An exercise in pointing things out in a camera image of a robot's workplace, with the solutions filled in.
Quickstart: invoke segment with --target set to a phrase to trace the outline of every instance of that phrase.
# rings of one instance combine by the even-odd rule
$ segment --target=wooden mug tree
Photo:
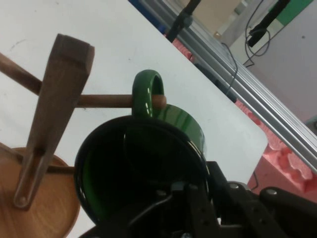
[[[0,143],[0,151],[7,159],[7,163],[0,164],[0,173],[3,172],[0,185],[6,195],[0,200],[0,207],[5,211],[0,213],[0,224],[5,224],[0,225],[1,237],[63,237],[74,224],[79,202],[73,178],[67,176],[73,174],[74,168],[54,156],[72,112],[76,107],[132,107],[132,95],[81,95],[92,68],[94,52],[89,44],[58,34],[43,81],[0,53],[0,71],[39,96],[26,148],[11,149]],[[166,105],[163,95],[154,95],[152,100],[156,108]],[[50,191],[64,199],[50,199]],[[69,207],[72,211],[61,217],[59,209]],[[50,218],[39,225],[34,214]]]

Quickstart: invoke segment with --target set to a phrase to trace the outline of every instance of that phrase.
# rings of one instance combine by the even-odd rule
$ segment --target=green mug
[[[83,142],[75,161],[75,187],[82,207],[95,224],[124,206],[166,194],[176,181],[207,186],[205,138],[184,110],[152,106],[163,95],[154,70],[135,77],[132,115],[97,127]]]

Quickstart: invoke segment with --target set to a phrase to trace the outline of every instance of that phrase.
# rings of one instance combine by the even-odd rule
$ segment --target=round wooden tray
[[[25,148],[16,148],[21,154]],[[67,166],[55,156],[51,165]],[[80,208],[72,175],[46,174],[28,211],[13,206],[21,165],[0,154],[0,237],[62,238],[75,224]]]

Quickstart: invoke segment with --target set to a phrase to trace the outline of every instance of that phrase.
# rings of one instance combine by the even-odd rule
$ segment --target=wooden dowel
[[[0,71],[31,92],[39,95],[42,86],[41,80],[1,53]],[[153,95],[152,104],[154,108],[164,108],[166,106],[166,97],[164,95]],[[81,95],[77,107],[130,108],[132,107],[132,95]]]
[[[11,159],[14,159],[17,163],[21,164],[23,161],[23,155],[19,152],[11,149],[10,147],[0,143],[0,150],[8,153]],[[73,175],[75,168],[72,166],[49,166],[47,173],[48,174],[58,174],[58,175]]]
[[[164,95],[152,95],[152,105],[160,109],[166,106]],[[78,108],[131,108],[132,95],[81,95]]]
[[[42,82],[0,53],[0,71],[23,87],[38,95]]]

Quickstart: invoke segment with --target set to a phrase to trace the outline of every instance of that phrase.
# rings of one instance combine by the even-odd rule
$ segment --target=table surface
[[[207,160],[228,180],[247,182],[266,145],[265,134],[201,74],[127,0],[1,1],[0,52],[42,79],[57,33],[96,48],[84,94],[129,94],[134,76],[155,69],[169,104],[190,113],[202,127]],[[0,141],[25,146],[37,96],[0,74]],[[131,109],[76,109],[56,150],[69,165],[86,136]],[[68,237],[93,226],[81,209]]]

